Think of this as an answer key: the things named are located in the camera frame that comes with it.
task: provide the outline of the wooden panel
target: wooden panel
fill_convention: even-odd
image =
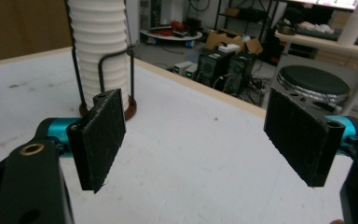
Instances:
[[[0,60],[69,46],[64,1],[0,1]]]

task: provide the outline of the round black stool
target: round black stool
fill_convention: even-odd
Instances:
[[[338,105],[350,93],[350,87],[341,78],[308,66],[286,66],[280,70],[278,81],[286,89],[321,103]]]

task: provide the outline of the black wire stand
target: black wire stand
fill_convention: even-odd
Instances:
[[[76,46],[75,46],[76,40],[75,40],[75,37],[74,37],[74,29],[71,26],[72,19],[69,16],[70,7],[68,5],[67,0],[64,0],[64,1],[65,1],[65,9],[66,9],[66,16],[67,16],[67,19],[68,19],[69,31],[70,31],[70,34],[71,34],[72,59],[74,61],[77,87],[79,88],[80,101],[81,101],[81,104],[80,104],[80,107],[79,107],[79,112],[80,112],[80,115],[82,117],[84,117],[87,113],[89,113],[89,111],[87,109],[86,100],[84,98],[83,87],[82,87],[82,84],[81,84],[80,71],[79,71],[78,64],[77,64]],[[104,81],[103,81],[103,63],[105,62],[106,59],[113,58],[113,57],[116,57],[118,55],[122,55],[122,54],[125,54],[125,53],[130,55],[130,73],[131,73],[131,95],[129,95],[129,107],[127,108],[126,111],[124,111],[125,120],[128,120],[128,119],[132,118],[135,115],[136,109],[137,109],[136,101],[135,101],[135,98],[134,98],[134,68],[133,68],[134,54],[133,54],[132,46],[130,46],[129,48],[124,49],[122,51],[119,51],[119,52],[105,54],[100,59],[100,61],[98,62],[98,78],[99,78],[99,81],[100,81],[101,92],[104,92],[105,91],[105,86],[104,86]]]

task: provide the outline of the round brown base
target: round brown base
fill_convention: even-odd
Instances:
[[[133,99],[131,96],[129,96],[129,102],[130,102],[129,107],[127,108],[126,111],[124,111],[124,119],[125,120],[129,120],[136,113],[136,101],[135,101],[135,99]],[[85,115],[87,115],[87,113],[89,113],[89,111],[87,109],[87,105],[81,104],[80,107],[79,107],[79,112],[80,112],[81,117],[84,117]]]

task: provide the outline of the stacked white cups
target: stacked white cups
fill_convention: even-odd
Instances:
[[[92,97],[101,93],[98,64],[107,54],[127,48],[123,0],[68,0],[71,26],[74,29],[76,56],[87,108]],[[106,91],[121,89],[123,109],[129,107],[127,54],[103,62]]]

